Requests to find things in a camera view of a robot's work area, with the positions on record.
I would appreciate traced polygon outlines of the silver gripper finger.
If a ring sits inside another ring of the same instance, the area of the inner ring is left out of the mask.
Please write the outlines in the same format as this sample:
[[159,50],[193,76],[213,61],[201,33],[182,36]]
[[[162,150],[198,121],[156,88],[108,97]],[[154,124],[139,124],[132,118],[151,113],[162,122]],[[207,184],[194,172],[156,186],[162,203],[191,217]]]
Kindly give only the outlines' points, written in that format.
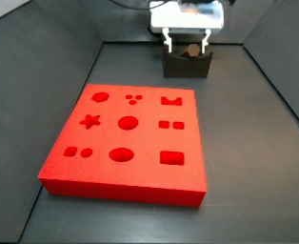
[[202,41],[202,54],[206,54],[206,47],[209,46],[209,38],[211,36],[211,29],[205,30],[205,38]]
[[170,35],[170,28],[163,28],[163,35],[164,35],[164,45],[168,47],[168,53],[174,51],[174,40]]

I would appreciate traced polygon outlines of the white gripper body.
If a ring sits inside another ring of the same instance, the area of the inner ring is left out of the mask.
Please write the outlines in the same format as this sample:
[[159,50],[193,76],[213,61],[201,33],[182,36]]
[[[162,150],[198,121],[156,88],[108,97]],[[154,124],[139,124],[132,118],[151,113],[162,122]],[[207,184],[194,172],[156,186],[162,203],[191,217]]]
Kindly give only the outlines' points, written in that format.
[[190,33],[197,30],[219,31],[225,27],[225,7],[219,0],[197,3],[194,0],[150,2],[151,23],[155,33],[166,28]]

